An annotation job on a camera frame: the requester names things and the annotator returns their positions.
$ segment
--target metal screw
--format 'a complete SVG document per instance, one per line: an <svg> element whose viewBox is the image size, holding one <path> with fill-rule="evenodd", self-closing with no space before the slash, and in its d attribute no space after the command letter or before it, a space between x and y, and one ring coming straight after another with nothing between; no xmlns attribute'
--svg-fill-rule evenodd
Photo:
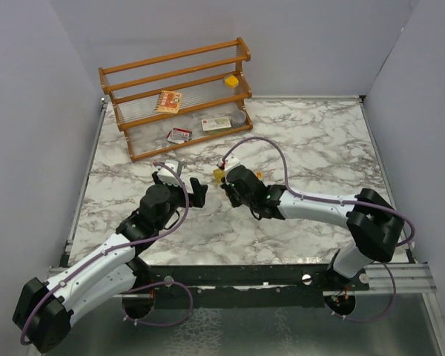
<svg viewBox="0 0 445 356"><path fill-rule="evenodd" d="M369 283L369 276L368 276L366 273L361 273L361 274L359 275L359 281L360 281L362 284L368 284L368 283Z"/></svg>
<svg viewBox="0 0 445 356"><path fill-rule="evenodd" d="M173 284L174 279L172 276L166 276L165 278L163 278L163 282L165 282L165 285L167 287L170 287Z"/></svg>
<svg viewBox="0 0 445 356"><path fill-rule="evenodd" d="M302 282L305 286L309 286L310 284L312 284L312 276L309 274L304 274L302 276Z"/></svg>

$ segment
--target yellow sponge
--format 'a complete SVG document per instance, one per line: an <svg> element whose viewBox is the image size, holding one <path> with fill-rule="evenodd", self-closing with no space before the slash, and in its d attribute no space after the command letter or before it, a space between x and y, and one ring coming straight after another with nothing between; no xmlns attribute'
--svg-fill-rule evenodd
<svg viewBox="0 0 445 356"><path fill-rule="evenodd" d="M230 88L235 88L239 85L239 80L235 76L227 76L224 78L224 83Z"/></svg>
<svg viewBox="0 0 445 356"><path fill-rule="evenodd" d="M216 184L221 184L221 179L224 178L224 171L221 171L219 168L213 171L214 179L216 180Z"/></svg>

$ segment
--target small object in gripper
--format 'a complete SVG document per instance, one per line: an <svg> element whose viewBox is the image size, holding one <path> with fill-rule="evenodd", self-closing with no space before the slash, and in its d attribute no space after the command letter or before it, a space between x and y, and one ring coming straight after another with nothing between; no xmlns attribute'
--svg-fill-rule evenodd
<svg viewBox="0 0 445 356"><path fill-rule="evenodd" d="M213 171L213 175L214 175L214 179L216 180L216 184L222 184L223 182L221 181L222 178L224 178L224 171L221 171L219 168L216 168Z"/></svg>

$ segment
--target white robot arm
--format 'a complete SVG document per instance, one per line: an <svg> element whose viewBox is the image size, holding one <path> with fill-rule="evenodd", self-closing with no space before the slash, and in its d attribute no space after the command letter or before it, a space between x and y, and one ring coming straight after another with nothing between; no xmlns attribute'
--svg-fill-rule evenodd
<svg viewBox="0 0 445 356"><path fill-rule="evenodd" d="M188 194L177 178L181 164L167 160L161 166L173 173L166 169L154 172L155 184L148 188L138 209L105 243L61 274L44 282L33 278L24 285L13 314L24 345L32 343L40 352L48 352L90 310L116 294L152 283L139 254L164 236L159 233L178 208L202 208L208 190L207 185L190 178L193 193ZM165 234L176 228L168 228Z"/></svg>
<svg viewBox="0 0 445 356"><path fill-rule="evenodd" d="M373 261L389 262L401 235L403 220L378 208L352 203L362 202L392 207L372 189L356 195L307 194L284 185L265 186L257 176L230 154L220 165L225 179L221 185L234 207L246 205L253 216L266 219L307 219L346 228L354 241L339 250L329 265L332 278L345 286Z"/></svg>

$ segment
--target white wall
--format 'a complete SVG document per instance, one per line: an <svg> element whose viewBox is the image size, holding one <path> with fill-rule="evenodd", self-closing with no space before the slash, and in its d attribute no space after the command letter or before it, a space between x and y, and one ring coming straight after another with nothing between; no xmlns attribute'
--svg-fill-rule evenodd
<svg viewBox="0 0 445 356"><path fill-rule="evenodd" d="M13 311L59 261L99 104L48 1L1 0L0 356L26 352Z"/></svg>
<svg viewBox="0 0 445 356"><path fill-rule="evenodd" d="M99 89L97 67L242 36L254 94L350 95L367 94L416 1L50 2Z"/></svg>
<svg viewBox="0 0 445 356"><path fill-rule="evenodd" d="M445 314L445 0L420 0L366 99L398 208Z"/></svg>

